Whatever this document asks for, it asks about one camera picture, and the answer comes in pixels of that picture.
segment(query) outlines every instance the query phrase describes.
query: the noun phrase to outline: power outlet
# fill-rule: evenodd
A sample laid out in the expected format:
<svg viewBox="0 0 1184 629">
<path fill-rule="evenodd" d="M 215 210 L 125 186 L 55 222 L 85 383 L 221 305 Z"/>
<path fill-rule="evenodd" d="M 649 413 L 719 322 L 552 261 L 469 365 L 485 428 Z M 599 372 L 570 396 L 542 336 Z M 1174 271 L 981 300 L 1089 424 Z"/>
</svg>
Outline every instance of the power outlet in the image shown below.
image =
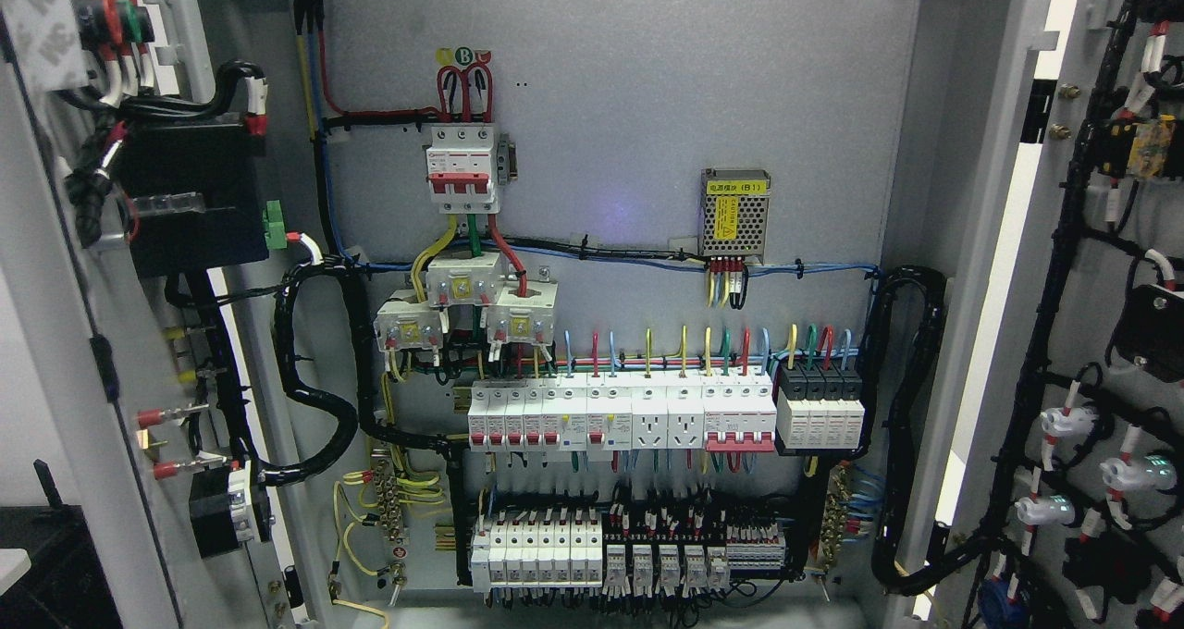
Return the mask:
<svg viewBox="0 0 1184 629">
<path fill-rule="evenodd" d="M 688 409 L 690 405 L 671 405 L 668 422 L 667 436 L 670 437 L 668 447 L 670 449 L 702 449 L 703 448 L 703 412 Z M 686 411 L 676 412 L 675 409 L 683 407 Z"/>
<path fill-rule="evenodd" d="M 633 449 L 665 449 L 669 447 L 669 417 L 664 406 L 639 411 L 633 406 Z"/>
</svg>

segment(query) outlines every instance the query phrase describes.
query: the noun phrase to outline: yellow warning label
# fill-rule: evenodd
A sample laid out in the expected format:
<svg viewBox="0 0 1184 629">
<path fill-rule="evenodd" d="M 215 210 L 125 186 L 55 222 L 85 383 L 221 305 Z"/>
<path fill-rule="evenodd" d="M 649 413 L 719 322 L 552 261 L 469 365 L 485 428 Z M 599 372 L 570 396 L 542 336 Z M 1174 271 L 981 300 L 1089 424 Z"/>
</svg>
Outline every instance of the yellow warning label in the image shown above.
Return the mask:
<svg viewBox="0 0 1184 629">
<path fill-rule="evenodd" d="M 510 317 L 510 335 L 515 338 L 526 338 L 529 334 L 530 334 L 529 317 Z"/>
<path fill-rule="evenodd" d="M 408 321 L 399 323 L 400 338 L 403 338 L 404 345 L 418 345 L 419 344 L 419 325 Z"/>
<path fill-rule="evenodd" d="M 766 179 L 710 179 L 707 181 L 707 195 L 747 194 L 752 197 L 768 194 Z"/>
<path fill-rule="evenodd" d="M 735 240 L 740 229 L 740 198 L 715 199 L 715 240 Z"/>
</svg>

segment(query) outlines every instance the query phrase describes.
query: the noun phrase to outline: miniature circuit breaker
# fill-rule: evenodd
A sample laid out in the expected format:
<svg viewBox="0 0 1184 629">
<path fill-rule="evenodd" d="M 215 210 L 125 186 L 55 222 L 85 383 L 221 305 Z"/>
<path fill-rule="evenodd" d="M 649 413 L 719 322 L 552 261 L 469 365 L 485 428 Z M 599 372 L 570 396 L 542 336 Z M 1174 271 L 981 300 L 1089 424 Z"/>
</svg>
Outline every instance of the miniature circuit breaker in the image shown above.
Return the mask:
<svg viewBox="0 0 1184 629">
<path fill-rule="evenodd" d="M 442 213 L 501 211 L 501 188 L 516 178 L 514 145 L 497 126 L 446 124 L 431 128 L 427 186 Z"/>
<path fill-rule="evenodd" d="M 704 257 L 749 257 L 765 252 L 771 182 L 761 169 L 703 171 Z"/>
<path fill-rule="evenodd" d="M 429 351 L 432 364 L 439 365 L 439 349 L 444 345 L 440 315 L 427 303 L 417 303 L 411 289 L 393 293 L 378 309 L 374 336 L 388 370 L 394 353 L 406 351 Z"/>
<path fill-rule="evenodd" d="M 489 338 L 489 360 L 501 358 L 501 349 L 508 342 L 533 345 L 543 358 L 551 360 L 551 342 L 555 338 L 554 282 L 533 282 L 525 297 L 517 295 L 517 283 L 503 284 L 497 299 L 489 307 L 485 330 Z"/>
</svg>

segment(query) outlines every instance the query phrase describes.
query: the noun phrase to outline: white sticker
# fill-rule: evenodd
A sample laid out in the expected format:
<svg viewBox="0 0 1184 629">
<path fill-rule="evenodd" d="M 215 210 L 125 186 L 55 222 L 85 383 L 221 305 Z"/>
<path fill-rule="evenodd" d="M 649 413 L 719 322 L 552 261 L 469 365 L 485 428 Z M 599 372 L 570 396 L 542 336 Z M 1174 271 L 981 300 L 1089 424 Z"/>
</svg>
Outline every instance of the white sticker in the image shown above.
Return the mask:
<svg viewBox="0 0 1184 629">
<path fill-rule="evenodd" d="M 0 0 L 28 94 L 86 85 L 70 0 Z"/>
</svg>

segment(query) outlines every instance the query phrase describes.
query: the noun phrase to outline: green terminal connector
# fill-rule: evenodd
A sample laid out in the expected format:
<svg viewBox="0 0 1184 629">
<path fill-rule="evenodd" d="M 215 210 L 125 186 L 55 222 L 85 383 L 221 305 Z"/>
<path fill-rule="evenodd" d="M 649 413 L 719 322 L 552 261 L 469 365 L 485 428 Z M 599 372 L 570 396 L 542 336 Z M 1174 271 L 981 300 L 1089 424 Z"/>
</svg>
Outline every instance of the green terminal connector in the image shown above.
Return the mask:
<svg viewBox="0 0 1184 629">
<path fill-rule="evenodd" d="M 268 240 L 268 250 L 283 250 L 288 246 L 287 233 L 284 210 L 278 199 L 271 199 L 263 208 L 263 237 Z"/>
</svg>

